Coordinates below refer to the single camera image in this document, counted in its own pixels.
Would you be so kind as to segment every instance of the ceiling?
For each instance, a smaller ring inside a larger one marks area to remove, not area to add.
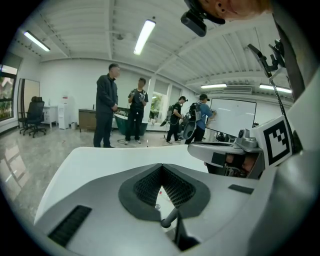
[[[272,15],[224,25],[206,22],[207,35],[201,38],[180,22],[187,10],[183,0],[47,0],[20,27],[14,42],[40,56],[41,62],[103,59],[158,74],[198,94],[222,94],[221,89],[204,91],[200,86],[226,83],[251,88],[250,95],[274,98],[273,91],[259,89],[268,80],[247,47],[253,44],[271,64],[268,45],[279,38]],[[134,48],[146,19],[156,26],[137,56]],[[43,40],[50,52],[31,44],[25,30]],[[289,87],[285,75],[275,81]],[[282,97],[292,102],[291,94]]]

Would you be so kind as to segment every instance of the whiteboard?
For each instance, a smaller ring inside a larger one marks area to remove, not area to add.
[[[252,128],[256,116],[255,102],[220,98],[210,101],[216,116],[209,123],[209,129],[238,137],[241,129]]]

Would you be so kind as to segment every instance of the air vent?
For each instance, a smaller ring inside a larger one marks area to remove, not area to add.
[[[249,86],[231,86],[223,89],[224,94],[252,94],[252,88]]]
[[[66,247],[70,239],[74,236],[81,224],[85,221],[91,208],[78,205],[69,213],[67,217],[48,235],[62,247]]]

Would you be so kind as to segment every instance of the collar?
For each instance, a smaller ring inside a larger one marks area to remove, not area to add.
[[[115,78],[111,78],[109,74],[106,75],[111,81],[115,81]]]

